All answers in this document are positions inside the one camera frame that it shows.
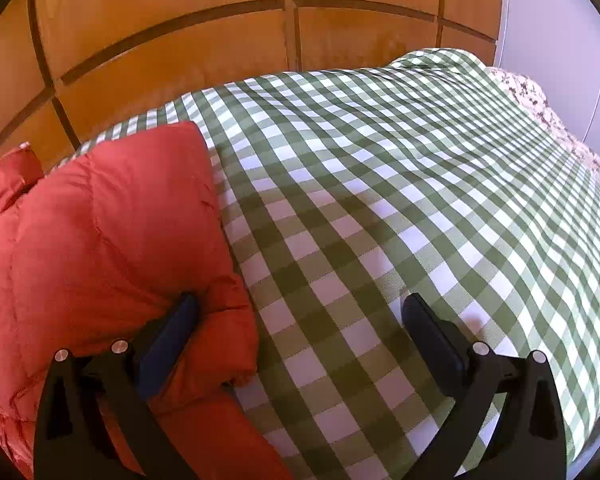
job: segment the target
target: white wall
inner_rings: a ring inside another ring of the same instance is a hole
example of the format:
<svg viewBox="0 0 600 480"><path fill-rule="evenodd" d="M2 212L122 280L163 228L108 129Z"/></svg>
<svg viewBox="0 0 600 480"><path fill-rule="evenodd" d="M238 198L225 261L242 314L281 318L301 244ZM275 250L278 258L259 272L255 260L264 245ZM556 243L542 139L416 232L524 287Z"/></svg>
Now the white wall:
<svg viewBox="0 0 600 480"><path fill-rule="evenodd" d="M589 0L503 0L496 64L540 83L570 132L600 152L600 16Z"/></svg>

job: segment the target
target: green gingham blanket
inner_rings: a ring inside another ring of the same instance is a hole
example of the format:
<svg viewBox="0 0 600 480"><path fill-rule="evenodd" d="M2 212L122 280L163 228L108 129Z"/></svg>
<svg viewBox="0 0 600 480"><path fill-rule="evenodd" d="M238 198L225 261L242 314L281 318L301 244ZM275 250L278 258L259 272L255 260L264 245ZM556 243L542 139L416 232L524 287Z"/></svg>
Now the green gingham blanket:
<svg viewBox="0 0 600 480"><path fill-rule="evenodd" d="M429 49L188 93L74 157L178 121L205 136L257 310L259 374L237 397L295 478L399 479L445 420L400 326L416 291L496 352L547 354L577 455L600 412L600 184L477 58Z"/></svg>

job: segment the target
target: silver bolt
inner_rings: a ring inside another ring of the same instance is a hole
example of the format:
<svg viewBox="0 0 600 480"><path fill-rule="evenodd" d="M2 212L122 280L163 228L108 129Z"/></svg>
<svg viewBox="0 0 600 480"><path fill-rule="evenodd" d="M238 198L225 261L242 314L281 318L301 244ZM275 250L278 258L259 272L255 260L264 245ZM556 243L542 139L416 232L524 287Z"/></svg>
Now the silver bolt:
<svg viewBox="0 0 600 480"><path fill-rule="evenodd" d="M111 351L114 354L123 354L129 348L129 343L127 343L124 339L119 339L113 345L111 345Z"/></svg>
<svg viewBox="0 0 600 480"><path fill-rule="evenodd" d="M61 363L62 361L64 361L65 359L67 359L69 357L69 351L65 350L64 348L58 350L56 352L56 361L58 361L59 363Z"/></svg>
<svg viewBox="0 0 600 480"><path fill-rule="evenodd" d="M546 355L544 355L544 352L541 352L539 350L534 350L532 356L536 363L542 364L542 363L546 362Z"/></svg>
<svg viewBox="0 0 600 480"><path fill-rule="evenodd" d="M483 343L482 341L475 342L472 348L478 355L487 355L491 351L489 345L487 345L487 343Z"/></svg>

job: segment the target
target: red down comforter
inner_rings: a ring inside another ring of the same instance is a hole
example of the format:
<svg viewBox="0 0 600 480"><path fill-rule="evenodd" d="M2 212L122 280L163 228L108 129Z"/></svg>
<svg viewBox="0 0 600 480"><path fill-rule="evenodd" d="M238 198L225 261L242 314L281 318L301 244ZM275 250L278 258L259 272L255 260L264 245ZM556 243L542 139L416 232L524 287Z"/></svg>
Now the red down comforter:
<svg viewBox="0 0 600 480"><path fill-rule="evenodd" d="M197 127L106 142L47 177L28 148L0 161L0 444L27 477L56 350L101 352L184 291L201 322L150 401L158 422L202 479L289 478L222 389L254 374L258 341ZM139 470L102 411L123 463Z"/></svg>

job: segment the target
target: checkered bedspread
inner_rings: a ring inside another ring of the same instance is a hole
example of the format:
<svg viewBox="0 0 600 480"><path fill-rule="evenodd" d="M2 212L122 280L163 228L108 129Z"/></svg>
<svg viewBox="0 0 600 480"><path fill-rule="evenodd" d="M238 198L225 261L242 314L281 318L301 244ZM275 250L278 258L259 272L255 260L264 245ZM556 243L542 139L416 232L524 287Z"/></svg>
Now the checkered bedspread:
<svg viewBox="0 0 600 480"><path fill-rule="evenodd" d="M445 420L400 326L410 291L497 352L549 356L574 458L600 412L600 184L480 61L430 49L230 83L75 156L177 121L205 136L257 310L260 371L237 396L296 478L399 479Z"/></svg>

